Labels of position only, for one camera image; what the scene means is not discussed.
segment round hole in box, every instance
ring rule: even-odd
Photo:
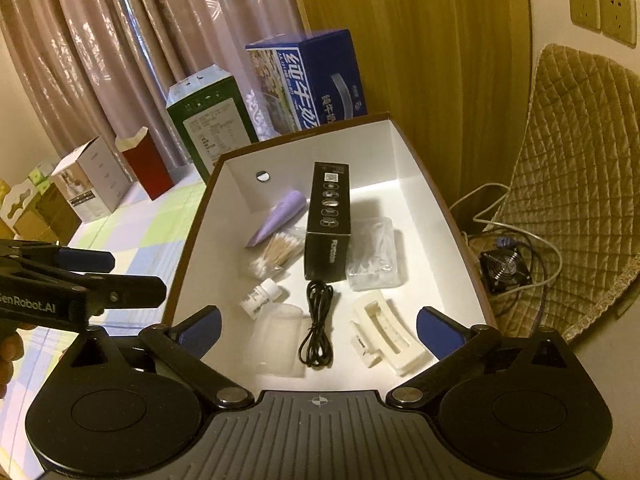
[[[255,174],[255,177],[260,182],[268,182],[271,178],[271,175],[266,171],[258,171],[258,173]]]

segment beige quilted mat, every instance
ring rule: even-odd
[[[603,56],[545,47],[511,189],[495,220],[561,250],[564,266],[548,287],[542,324],[567,340],[600,317],[640,270],[639,122],[638,75]],[[556,257],[543,256],[553,272]],[[542,271],[533,278],[541,280]],[[498,318],[500,330],[529,335],[541,293],[523,292]],[[495,301],[494,312],[511,301]]]

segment outlet plate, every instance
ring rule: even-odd
[[[638,40],[635,0],[600,0],[600,21],[604,34],[629,46]]]
[[[599,0],[569,0],[571,21],[581,27],[600,30]]]

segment black product box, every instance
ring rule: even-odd
[[[350,237],[349,167],[316,162],[306,222],[305,278],[344,280]]]

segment black fan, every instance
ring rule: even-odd
[[[493,294],[531,283],[529,267],[517,248],[498,248],[482,252],[480,266],[489,291]]]

